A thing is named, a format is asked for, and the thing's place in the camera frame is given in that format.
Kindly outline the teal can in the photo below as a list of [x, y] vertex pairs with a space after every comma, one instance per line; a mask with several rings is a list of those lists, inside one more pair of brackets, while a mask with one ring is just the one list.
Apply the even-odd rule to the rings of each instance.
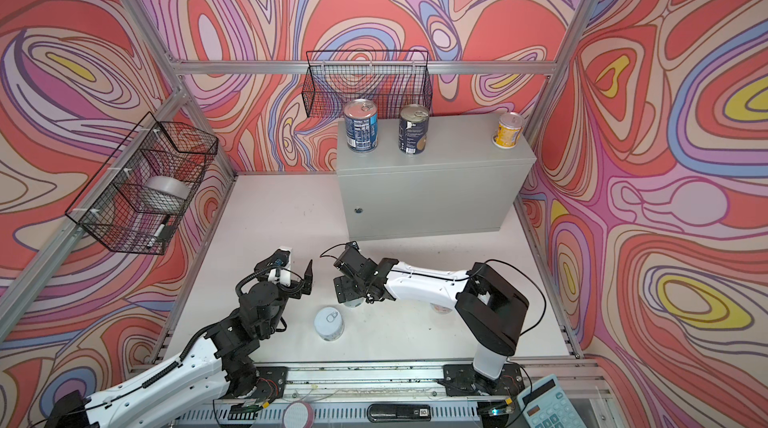
[[341, 312], [334, 307], [320, 309], [314, 319], [314, 328], [317, 335], [324, 341], [335, 341], [344, 332], [344, 320]]
[[362, 305], [363, 303], [364, 303], [363, 298], [357, 298], [357, 299], [347, 300], [343, 302], [343, 305], [347, 308], [356, 308]]

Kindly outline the large blue-label can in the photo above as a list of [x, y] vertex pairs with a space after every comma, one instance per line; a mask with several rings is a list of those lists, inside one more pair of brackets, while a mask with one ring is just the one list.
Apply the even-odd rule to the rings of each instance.
[[373, 151], [378, 144], [378, 108], [370, 100], [358, 99], [343, 107], [346, 143], [354, 152]]

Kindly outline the chopped tomato can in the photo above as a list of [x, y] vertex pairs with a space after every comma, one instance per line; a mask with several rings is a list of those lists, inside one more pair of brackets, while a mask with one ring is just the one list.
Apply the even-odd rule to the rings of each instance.
[[421, 105], [406, 105], [399, 114], [399, 148], [407, 155], [421, 154], [427, 143], [429, 111]]

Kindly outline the small orange-label can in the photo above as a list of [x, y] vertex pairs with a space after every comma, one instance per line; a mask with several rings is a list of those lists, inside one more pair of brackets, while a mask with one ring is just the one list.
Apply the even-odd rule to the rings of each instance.
[[498, 120], [496, 134], [493, 137], [493, 143], [500, 149], [514, 148], [522, 134], [524, 119], [521, 115], [514, 112], [502, 114]]

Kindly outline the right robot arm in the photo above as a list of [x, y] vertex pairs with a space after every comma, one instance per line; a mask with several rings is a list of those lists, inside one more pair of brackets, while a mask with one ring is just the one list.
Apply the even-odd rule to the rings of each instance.
[[476, 375], [498, 380], [523, 334], [530, 302], [487, 262], [465, 271], [420, 268], [394, 258], [376, 262], [355, 242], [334, 258], [341, 275], [334, 279], [341, 304], [364, 301], [418, 301], [456, 312], [478, 342], [472, 368]]

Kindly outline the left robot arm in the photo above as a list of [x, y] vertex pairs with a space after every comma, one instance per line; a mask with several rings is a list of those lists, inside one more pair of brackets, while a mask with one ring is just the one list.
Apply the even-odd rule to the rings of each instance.
[[224, 396], [250, 394], [261, 378], [252, 354], [286, 331], [286, 305], [312, 291], [313, 271], [291, 268], [291, 251], [276, 250], [235, 286], [238, 306], [195, 332], [180, 353], [126, 382], [55, 404], [45, 427], [161, 427], [189, 409]]

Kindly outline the teal can front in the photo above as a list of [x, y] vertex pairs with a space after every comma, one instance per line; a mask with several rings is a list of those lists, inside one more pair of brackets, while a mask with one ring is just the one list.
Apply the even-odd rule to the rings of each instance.
[[341, 312], [334, 307], [320, 309], [314, 319], [314, 328], [317, 335], [324, 341], [335, 341], [344, 332], [344, 320]]

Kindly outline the pink-label can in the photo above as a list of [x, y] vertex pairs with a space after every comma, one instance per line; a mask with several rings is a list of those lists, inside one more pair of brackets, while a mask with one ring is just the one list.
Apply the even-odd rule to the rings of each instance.
[[443, 306], [436, 305], [436, 304], [432, 304], [431, 307], [432, 307], [432, 309], [436, 313], [439, 313], [439, 314], [448, 314], [448, 313], [451, 313], [453, 311], [452, 308], [443, 307]]

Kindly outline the green circuit board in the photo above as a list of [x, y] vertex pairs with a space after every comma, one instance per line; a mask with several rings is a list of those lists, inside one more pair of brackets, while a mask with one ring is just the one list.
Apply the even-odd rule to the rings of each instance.
[[232, 405], [228, 411], [227, 419], [235, 421], [255, 420], [263, 410], [262, 405]]

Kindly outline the black barcode device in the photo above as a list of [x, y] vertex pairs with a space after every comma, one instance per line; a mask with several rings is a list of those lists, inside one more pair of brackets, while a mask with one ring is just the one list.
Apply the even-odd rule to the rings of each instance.
[[426, 404], [373, 403], [366, 410], [370, 423], [429, 422], [432, 410]]

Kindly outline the grey metal cabinet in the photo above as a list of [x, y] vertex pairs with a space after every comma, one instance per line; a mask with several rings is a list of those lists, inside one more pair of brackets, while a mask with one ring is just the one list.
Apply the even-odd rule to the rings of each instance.
[[492, 137], [498, 115], [434, 117], [425, 150], [398, 148], [395, 120], [378, 145], [357, 153], [338, 130], [336, 175], [348, 233], [356, 241], [500, 230], [536, 157], [525, 139], [511, 149]]

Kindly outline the teal calculator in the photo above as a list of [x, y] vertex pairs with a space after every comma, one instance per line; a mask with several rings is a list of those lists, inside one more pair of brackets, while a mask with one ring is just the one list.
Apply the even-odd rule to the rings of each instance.
[[558, 378], [549, 375], [517, 395], [521, 414], [531, 428], [585, 428]]

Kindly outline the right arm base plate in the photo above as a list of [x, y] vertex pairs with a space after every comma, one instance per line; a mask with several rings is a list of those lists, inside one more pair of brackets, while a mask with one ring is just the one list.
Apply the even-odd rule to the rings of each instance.
[[447, 364], [437, 383], [449, 397], [506, 396], [516, 397], [525, 388], [526, 378], [516, 364], [505, 364], [498, 379], [478, 374], [471, 364]]

